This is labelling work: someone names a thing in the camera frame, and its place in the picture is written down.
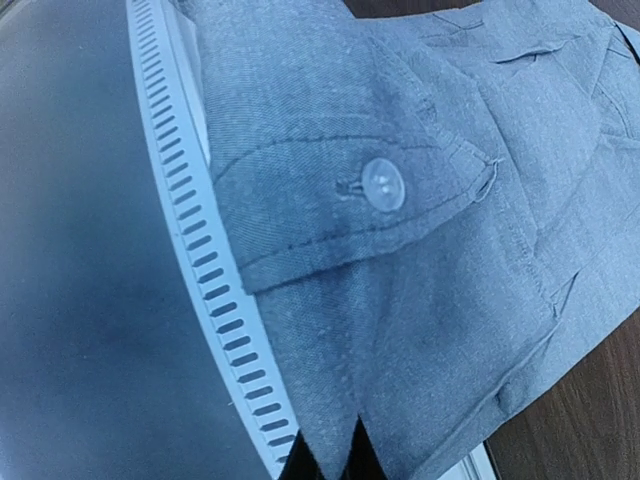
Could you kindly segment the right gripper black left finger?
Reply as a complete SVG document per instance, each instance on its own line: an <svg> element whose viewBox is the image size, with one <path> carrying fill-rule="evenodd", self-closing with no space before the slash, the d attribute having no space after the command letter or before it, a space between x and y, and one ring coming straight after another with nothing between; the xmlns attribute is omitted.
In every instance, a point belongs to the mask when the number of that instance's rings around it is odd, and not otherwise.
<svg viewBox="0 0 640 480"><path fill-rule="evenodd" d="M302 432L299 431L279 477L280 480L324 480Z"/></svg>

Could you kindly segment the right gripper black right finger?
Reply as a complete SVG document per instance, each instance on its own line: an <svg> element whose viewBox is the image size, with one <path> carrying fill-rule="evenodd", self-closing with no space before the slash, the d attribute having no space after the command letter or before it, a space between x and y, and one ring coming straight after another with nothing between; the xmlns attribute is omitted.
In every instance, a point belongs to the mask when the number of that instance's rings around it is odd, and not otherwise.
<svg viewBox="0 0 640 480"><path fill-rule="evenodd" d="M357 420L343 480L387 480L361 419Z"/></svg>

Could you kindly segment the grey long sleeve shirt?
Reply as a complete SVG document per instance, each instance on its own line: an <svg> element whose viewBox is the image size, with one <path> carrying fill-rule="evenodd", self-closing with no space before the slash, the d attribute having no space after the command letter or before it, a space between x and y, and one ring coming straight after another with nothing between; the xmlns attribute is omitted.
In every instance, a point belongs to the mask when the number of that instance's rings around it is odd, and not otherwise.
<svg viewBox="0 0 640 480"><path fill-rule="evenodd" d="M588 1L183 1L210 175L300 431L433 479L639 305L639 33Z"/></svg>

